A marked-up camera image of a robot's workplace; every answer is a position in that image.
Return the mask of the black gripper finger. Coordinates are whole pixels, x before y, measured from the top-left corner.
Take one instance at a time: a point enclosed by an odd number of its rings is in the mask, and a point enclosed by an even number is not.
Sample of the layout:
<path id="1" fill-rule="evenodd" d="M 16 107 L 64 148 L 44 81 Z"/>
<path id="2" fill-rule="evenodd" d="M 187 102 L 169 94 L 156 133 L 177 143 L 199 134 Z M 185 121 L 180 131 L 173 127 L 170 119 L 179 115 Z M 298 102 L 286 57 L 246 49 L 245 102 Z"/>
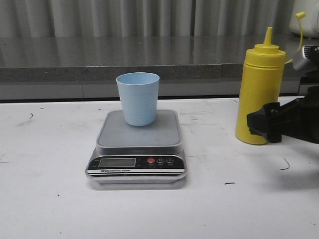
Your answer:
<path id="1" fill-rule="evenodd" d="M 267 103 L 247 115 L 247 126 L 253 135 L 262 136 L 269 143 L 279 143 L 282 136 L 305 140 L 301 108 L 303 100 L 297 98 L 284 105 Z"/>
<path id="2" fill-rule="evenodd" d="M 309 73 L 319 70 L 319 46 L 304 45 L 297 51 L 292 60 L 293 68 L 298 73 Z"/>

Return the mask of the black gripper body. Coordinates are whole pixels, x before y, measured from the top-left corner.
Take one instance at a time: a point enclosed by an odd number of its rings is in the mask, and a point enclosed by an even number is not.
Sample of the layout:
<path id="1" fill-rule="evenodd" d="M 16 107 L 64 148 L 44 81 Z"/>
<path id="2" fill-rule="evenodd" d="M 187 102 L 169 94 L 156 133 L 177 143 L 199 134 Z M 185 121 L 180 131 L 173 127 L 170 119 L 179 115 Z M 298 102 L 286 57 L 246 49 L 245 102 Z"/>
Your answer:
<path id="1" fill-rule="evenodd" d="M 283 105 L 282 134 L 303 141 L 319 142 L 319 88 L 309 87 L 303 98 Z"/>

